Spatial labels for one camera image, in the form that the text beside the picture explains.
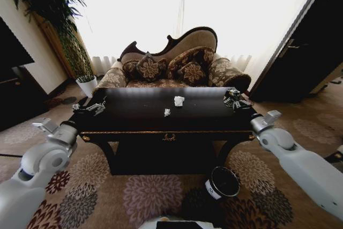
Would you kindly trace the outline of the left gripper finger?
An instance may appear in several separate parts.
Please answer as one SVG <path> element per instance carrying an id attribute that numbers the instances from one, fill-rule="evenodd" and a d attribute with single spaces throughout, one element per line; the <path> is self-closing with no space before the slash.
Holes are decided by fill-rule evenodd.
<path id="1" fill-rule="evenodd" d="M 88 102 L 90 101 L 91 99 L 88 98 L 88 97 L 84 97 L 82 98 L 81 100 L 79 100 L 77 103 L 73 104 L 72 105 L 72 110 L 79 110 L 79 109 L 84 109 Z"/>
<path id="2" fill-rule="evenodd" d="M 100 113 L 102 113 L 106 107 L 105 107 L 106 101 L 103 100 L 100 103 L 95 103 L 89 107 L 86 108 L 87 114 L 90 114 L 92 116 L 97 116 Z"/>

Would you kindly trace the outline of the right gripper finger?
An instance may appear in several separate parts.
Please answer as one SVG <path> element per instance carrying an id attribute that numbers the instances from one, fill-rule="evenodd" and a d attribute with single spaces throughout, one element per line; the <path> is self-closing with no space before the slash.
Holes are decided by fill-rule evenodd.
<path id="1" fill-rule="evenodd" d="M 241 104 L 239 100 L 234 100 L 231 98 L 228 98 L 225 100 L 225 105 L 229 108 L 231 108 L 232 110 L 236 110 L 241 108 Z"/>
<path id="2" fill-rule="evenodd" d="M 238 90 L 234 90 L 233 91 L 233 99 L 240 101 L 241 108 L 250 108 L 251 107 L 251 103 L 250 102 L 248 102 L 248 101 L 246 101 L 244 99 L 241 99 L 241 92 L 238 91 Z"/>

